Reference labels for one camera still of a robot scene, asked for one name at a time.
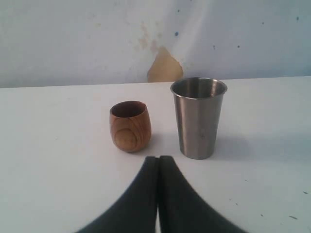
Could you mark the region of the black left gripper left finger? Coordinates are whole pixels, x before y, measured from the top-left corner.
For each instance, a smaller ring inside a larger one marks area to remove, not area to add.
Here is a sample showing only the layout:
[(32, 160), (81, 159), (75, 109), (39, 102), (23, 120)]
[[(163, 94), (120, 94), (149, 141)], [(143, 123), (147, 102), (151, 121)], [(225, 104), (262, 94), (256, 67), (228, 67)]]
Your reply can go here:
[(157, 215), (159, 159), (146, 157), (138, 174), (103, 214), (80, 233), (154, 233)]

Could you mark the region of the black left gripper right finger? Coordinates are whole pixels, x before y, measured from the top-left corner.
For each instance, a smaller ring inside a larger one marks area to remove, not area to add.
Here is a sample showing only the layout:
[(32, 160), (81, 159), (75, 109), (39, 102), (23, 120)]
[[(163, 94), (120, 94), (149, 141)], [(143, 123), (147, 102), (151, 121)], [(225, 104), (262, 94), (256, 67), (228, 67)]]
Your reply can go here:
[(157, 184), (162, 233), (243, 233), (191, 187), (171, 156), (161, 156)]

